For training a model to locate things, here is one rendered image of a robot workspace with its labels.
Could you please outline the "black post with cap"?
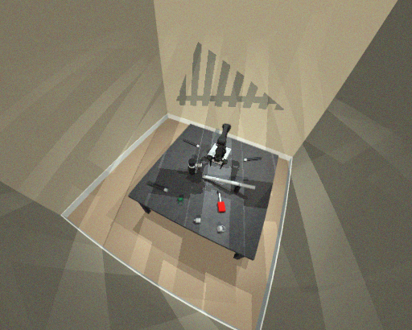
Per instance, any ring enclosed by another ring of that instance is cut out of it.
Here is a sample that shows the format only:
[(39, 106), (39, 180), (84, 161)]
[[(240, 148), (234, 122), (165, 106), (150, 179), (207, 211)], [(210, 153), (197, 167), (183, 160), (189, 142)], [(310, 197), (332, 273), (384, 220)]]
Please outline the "black post with cap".
[[(189, 162), (190, 167), (195, 166), (196, 161), (194, 159), (189, 159), (188, 162)], [(189, 168), (189, 173), (190, 173), (190, 175), (194, 175), (195, 174), (195, 168)]]

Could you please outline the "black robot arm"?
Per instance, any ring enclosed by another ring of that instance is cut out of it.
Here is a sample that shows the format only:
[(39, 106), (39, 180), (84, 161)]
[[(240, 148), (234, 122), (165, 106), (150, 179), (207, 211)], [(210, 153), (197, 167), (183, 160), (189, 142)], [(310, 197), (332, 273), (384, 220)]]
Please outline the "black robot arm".
[[(225, 153), (227, 152), (227, 150), (226, 150), (226, 138), (227, 138), (227, 134), (228, 134), (228, 132), (231, 130), (231, 125), (229, 125), (229, 124), (223, 124), (223, 126), (222, 126), (222, 128), (223, 128), (223, 131), (222, 131), (222, 134), (221, 134), (221, 136), (217, 139), (217, 143), (216, 143), (216, 146), (217, 146), (217, 148), (216, 148), (216, 150), (215, 150), (215, 155), (214, 155), (214, 161), (215, 162), (220, 162), (220, 161), (222, 161), (222, 159), (224, 158), (224, 156), (225, 156)], [(222, 153), (222, 156), (220, 156), (220, 154)]]

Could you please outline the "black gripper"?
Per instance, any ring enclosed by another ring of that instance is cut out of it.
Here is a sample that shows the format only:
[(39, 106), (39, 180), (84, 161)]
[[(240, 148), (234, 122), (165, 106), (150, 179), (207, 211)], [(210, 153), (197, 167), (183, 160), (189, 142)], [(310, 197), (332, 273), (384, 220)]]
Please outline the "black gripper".
[[(210, 166), (211, 166), (212, 165), (212, 159), (214, 159), (214, 157), (212, 157), (212, 155), (208, 155), (207, 159), (209, 160)], [(224, 160), (222, 159), (221, 162), (223, 162), (223, 163), (221, 164), (220, 168), (222, 168), (223, 165), (227, 164), (228, 160), (227, 159), (224, 159)]]

